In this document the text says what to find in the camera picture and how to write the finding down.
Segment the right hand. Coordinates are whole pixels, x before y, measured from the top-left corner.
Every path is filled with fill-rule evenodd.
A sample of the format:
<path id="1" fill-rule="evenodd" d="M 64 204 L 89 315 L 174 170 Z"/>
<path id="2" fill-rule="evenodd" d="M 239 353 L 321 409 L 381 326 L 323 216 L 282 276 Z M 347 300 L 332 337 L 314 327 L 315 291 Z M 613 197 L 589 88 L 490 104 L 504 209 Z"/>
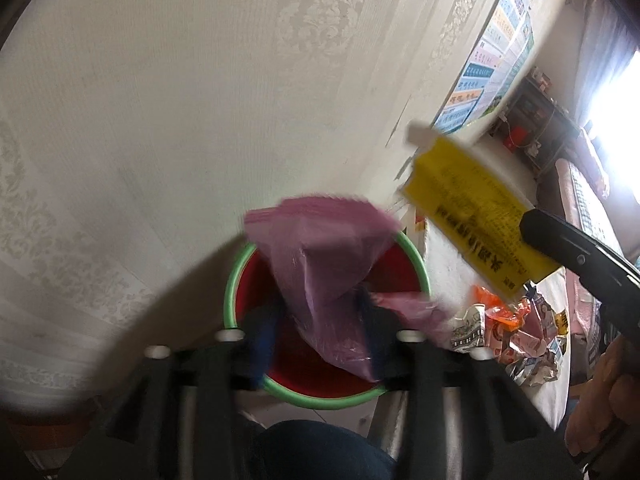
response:
<path id="1" fill-rule="evenodd" d="M 619 419 L 639 423 L 639 377 L 624 371 L 627 341 L 620 335 L 608 346 L 568 420 L 564 441 L 571 456 L 589 453 Z"/>

